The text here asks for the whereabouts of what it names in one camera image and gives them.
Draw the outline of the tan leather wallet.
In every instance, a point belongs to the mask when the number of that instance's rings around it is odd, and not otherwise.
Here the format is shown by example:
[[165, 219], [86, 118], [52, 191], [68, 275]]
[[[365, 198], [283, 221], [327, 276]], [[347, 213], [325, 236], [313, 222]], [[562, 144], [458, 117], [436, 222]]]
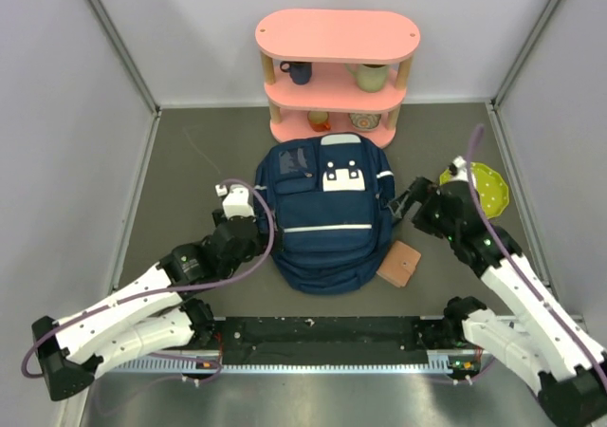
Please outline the tan leather wallet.
[[404, 288], [411, 280], [421, 253], [401, 241], [395, 241], [377, 269], [377, 276], [397, 288]]

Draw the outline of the navy blue backpack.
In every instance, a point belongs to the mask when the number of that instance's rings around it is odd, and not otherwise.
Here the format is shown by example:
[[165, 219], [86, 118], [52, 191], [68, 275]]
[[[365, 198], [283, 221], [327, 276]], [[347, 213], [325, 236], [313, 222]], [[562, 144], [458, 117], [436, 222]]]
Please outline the navy blue backpack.
[[360, 289], [391, 246], [395, 180], [384, 151], [355, 133], [294, 139], [258, 165], [253, 201], [260, 231], [284, 233], [271, 255], [294, 289], [337, 295]]

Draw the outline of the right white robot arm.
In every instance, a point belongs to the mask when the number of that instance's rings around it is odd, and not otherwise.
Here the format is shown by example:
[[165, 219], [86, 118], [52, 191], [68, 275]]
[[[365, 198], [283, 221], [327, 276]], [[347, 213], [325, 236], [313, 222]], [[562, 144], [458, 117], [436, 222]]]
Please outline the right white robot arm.
[[486, 350], [518, 376], [557, 426], [587, 426], [606, 415], [606, 349], [567, 314], [535, 274], [521, 247], [479, 209], [471, 183], [417, 178], [388, 206], [396, 220], [415, 208], [418, 230], [444, 238], [455, 257], [515, 318], [507, 325], [484, 303], [450, 299], [443, 336]]

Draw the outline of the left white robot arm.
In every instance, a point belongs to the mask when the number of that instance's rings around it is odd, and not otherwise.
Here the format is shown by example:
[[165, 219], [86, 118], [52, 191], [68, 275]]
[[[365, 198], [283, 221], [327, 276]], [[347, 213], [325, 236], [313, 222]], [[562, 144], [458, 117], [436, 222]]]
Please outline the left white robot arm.
[[260, 231], [253, 217], [229, 218], [203, 240], [175, 247], [95, 305], [34, 322], [36, 359], [50, 399], [69, 399], [139, 357], [209, 345], [215, 320], [198, 293], [240, 279], [238, 268], [267, 257], [275, 237], [273, 225]]

